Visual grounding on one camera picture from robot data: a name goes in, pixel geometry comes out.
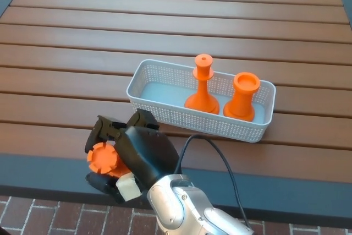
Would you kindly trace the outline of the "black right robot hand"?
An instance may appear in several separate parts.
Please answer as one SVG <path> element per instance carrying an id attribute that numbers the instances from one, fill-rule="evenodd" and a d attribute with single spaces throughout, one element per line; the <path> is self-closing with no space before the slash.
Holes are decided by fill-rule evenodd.
<path id="1" fill-rule="evenodd" d="M 180 173 L 179 155 L 150 111 L 127 123 L 99 115 L 85 145 L 87 183 L 117 203 L 134 200 L 164 176 Z"/>

